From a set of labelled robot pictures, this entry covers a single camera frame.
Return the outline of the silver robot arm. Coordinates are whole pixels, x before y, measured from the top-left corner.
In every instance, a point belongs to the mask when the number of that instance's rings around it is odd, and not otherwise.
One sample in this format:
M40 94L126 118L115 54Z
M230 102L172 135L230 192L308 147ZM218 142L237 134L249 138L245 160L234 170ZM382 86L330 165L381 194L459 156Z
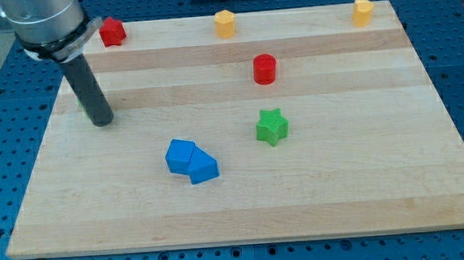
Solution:
M0 8L23 50L34 60L67 63L103 25L78 0L0 0Z

